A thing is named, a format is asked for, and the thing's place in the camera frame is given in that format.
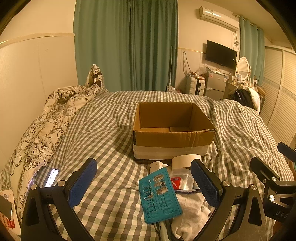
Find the silver refrigerator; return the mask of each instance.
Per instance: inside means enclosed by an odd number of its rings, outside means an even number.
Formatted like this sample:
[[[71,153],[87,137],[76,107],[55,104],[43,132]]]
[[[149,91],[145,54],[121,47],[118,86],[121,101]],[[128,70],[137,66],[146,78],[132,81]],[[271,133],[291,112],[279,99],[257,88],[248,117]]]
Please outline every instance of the silver refrigerator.
[[[223,99],[227,78],[224,75],[208,72],[206,77],[205,96],[213,100]]]

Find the wardrobe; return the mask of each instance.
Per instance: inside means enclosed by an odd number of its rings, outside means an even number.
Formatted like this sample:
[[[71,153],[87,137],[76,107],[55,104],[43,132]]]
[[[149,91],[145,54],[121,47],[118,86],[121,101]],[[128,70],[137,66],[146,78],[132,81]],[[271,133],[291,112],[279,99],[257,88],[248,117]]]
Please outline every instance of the wardrobe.
[[[296,54],[279,46],[265,47],[262,87],[266,91],[261,117],[276,142],[295,147]]]

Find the clear plastic container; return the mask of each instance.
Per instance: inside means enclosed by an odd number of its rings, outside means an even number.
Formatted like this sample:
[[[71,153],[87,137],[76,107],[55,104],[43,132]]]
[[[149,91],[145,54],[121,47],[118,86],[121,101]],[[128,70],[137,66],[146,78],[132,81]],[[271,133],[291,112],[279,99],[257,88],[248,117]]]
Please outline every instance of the clear plastic container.
[[[190,170],[186,168],[174,169],[170,173],[170,179],[175,190],[192,190],[193,189],[193,176]]]

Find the wall-mounted tv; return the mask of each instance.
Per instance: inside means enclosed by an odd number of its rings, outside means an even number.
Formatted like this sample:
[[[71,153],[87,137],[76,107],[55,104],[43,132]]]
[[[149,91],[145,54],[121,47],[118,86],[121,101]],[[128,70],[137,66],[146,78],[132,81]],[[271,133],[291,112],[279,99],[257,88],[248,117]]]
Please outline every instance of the wall-mounted tv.
[[[207,41],[207,52],[205,60],[235,69],[237,52],[221,44],[212,41]]]

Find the black bag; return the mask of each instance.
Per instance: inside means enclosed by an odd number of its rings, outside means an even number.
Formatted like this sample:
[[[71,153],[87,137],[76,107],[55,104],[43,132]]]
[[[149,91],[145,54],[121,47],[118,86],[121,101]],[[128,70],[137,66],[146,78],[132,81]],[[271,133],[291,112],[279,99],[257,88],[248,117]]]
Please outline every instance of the black bag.
[[[250,92],[245,89],[236,89],[233,94],[231,94],[227,99],[235,100],[241,105],[248,106],[252,109],[254,108]]]

